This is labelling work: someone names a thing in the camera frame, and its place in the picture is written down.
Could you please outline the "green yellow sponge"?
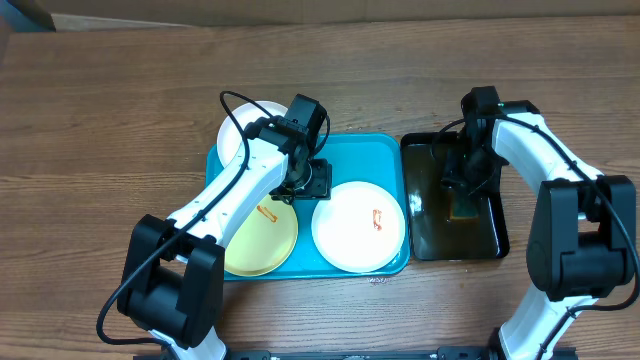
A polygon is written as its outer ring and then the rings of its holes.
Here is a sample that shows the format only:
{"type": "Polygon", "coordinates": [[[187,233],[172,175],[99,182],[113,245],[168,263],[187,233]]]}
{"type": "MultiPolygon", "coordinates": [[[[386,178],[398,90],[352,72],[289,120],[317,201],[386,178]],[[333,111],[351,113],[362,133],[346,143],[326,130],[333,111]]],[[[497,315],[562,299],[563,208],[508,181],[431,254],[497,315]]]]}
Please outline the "green yellow sponge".
{"type": "Polygon", "coordinates": [[[449,219],[451,221],[466,221],[478,217],[478,206],[472,199],[456,192],[449,193],[449,219]]]}

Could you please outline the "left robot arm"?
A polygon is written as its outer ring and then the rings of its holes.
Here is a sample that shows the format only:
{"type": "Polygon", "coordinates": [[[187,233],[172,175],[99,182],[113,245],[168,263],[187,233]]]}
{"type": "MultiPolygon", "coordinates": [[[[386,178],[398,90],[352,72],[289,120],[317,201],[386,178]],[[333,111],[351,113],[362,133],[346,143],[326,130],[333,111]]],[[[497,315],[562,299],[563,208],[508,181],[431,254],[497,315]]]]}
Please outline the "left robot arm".
{"type": "Polygon", "coordinates": [[[117,342],[104,331],[116,307],[149,332],[144,341],[159,345],[162,359],[226,358],[215,323],[233,236],[266,196],[290,204],[331,194],[331,166],[317,156],[330,133],[327,110],[301,94],[282,115],[257,108],[260,117],[246,125],[229,117],[241,146],[198,196],[166,219],[145,215],[134,227],[121,283],[96,321],[103,342],[117,342]]]}

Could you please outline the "white plate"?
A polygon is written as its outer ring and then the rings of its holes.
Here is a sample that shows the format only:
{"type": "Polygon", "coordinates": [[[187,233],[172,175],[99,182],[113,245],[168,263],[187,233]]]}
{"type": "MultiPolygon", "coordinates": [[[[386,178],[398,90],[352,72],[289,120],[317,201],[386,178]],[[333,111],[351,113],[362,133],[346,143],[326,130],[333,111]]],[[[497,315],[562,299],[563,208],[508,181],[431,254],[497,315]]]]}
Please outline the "white plate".
{"type": "MultiPolygon", "coordinates": [[[[284,105],[272,101],[258,101],[258,104],[271,115],[284,116],[288,110],[284,105]]],[[[267,116],[266,113],[250,103],[237,107],[233,111],[233,115],[242,129],[249,122],[267,116]]],[[[241,144],[241,136],[231,118],[227,116],[219,129],[216,141],[218,158],[223,167],[226,167],[233,160],[237,151],[241,148],[241,144]]]]}
{"type": "Polygon", "coordinates": [[[320,201],[311,219],[314,244],[334,267],[350,273],[381,269],[400,252],[406,222],[398,201],[363,181],[340,184],[320,201]]]}

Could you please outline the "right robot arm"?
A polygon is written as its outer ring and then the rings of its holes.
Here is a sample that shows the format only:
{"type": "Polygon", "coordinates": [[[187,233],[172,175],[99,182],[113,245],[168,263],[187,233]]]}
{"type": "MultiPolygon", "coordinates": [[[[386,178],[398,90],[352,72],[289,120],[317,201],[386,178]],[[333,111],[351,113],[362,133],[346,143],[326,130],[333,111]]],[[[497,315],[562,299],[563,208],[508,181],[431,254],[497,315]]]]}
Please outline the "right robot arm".
{"type": "Polygon", "coordinates": [[[450,216],[468,219],[476,201],[499,190],[510,165],[537,200],[526,250],[531,286],[514,315],[493,336],[494,359],[554,359],[558,340],[584,312],[615,312],[639,298],[602,305],[615,288],[639,284],[636,188],[576,156],[530,101],[504,102],[493,86],[461,100],[461,131],[444,160],[441,186],[450,216]]]}

